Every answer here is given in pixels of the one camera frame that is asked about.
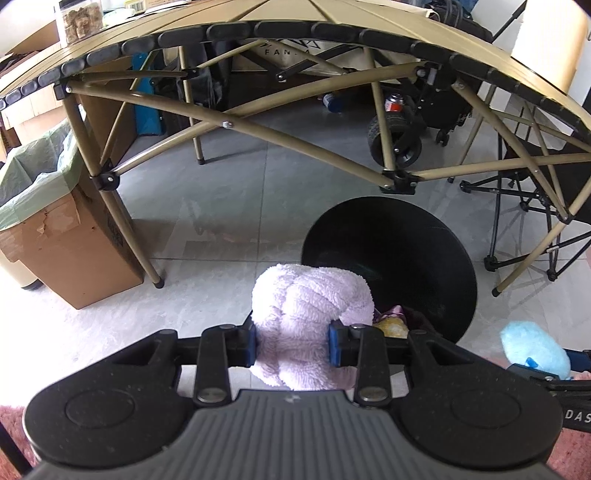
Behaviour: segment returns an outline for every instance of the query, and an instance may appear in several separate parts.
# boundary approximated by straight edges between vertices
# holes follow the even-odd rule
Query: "trash bin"
[[[143,282],[67,121],[0,170],[0,251],[77,309]]]

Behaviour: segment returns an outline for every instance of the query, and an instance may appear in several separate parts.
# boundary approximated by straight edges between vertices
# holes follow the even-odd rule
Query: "gray tile floor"
[[[255,119],[377,169],[366,143],[372,115],[366,108],[334,115],[320,102],[306,100]],[[457,129],[446,148],[435,145],[435,132],[428,132],[416,169],[454,164],[471,125],[469,119]],[[132,152],[156,140],[140,138]],[[135,226],[166,272],[164,289],[146,282],[77,311],[46,288],[25,292],[0,277],[0,404],[26,404],[47,384],[155,330],[170,327],[180,336],[193,336],[217,323],[240,323],[250,311],[257,276],[278,262],[298,261],[307,230],[324,211],[349,198],[379,195],[363,180],[232,131],[207,134],[203,149],[210,160],[206,166],[197,165],[188,143],[122,178],[119,191]],[[468,162],[493,160],[495,151],[496,138],[485,125]],[[586,259],[554,284],[543,274],[546,263],[536,262],[495,299],[490,291],[507,271],[489,273],[481,263],[491,234],[493,196],[468,195],[457,182],[439,180],[403,199],[438,216],[474,261],[479,303],[461,345],[501,359],[504,325],[533,320],[564,347],[589,348],[591,268]],[[542,215],[525,215],[515,202],[504,200],[499,257],[527,252],[544,229]],[[575,235],[586,228],[572,224],[567,231]],[[180,389],[185,393],[192,374],[194,369],[184,369]],[[230,374],[235,391],[263,387],[245,369]],[[401,379],[394,383],[401,393]]]

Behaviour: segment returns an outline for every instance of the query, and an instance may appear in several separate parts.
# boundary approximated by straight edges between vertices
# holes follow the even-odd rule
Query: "glass jar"
[[[88,38],[103,28],[100,0],[61,0],[57,19],[62,45]]]

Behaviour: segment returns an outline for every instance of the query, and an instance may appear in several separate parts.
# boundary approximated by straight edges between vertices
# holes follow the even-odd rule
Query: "black bowl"
[[[331,208],[308,232],[301,262],[361,275],[380,312],[394,305],[418,310],[452,342],[476,310],[474,267],[456,235],[402,200],[360,197]]]

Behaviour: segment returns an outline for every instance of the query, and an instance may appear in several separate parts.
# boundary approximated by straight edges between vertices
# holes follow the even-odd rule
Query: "trash bag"
[[[0,231],[70,193],[78,184],[82,165],[67,120],[38,140],[13,148],[0,169]]]

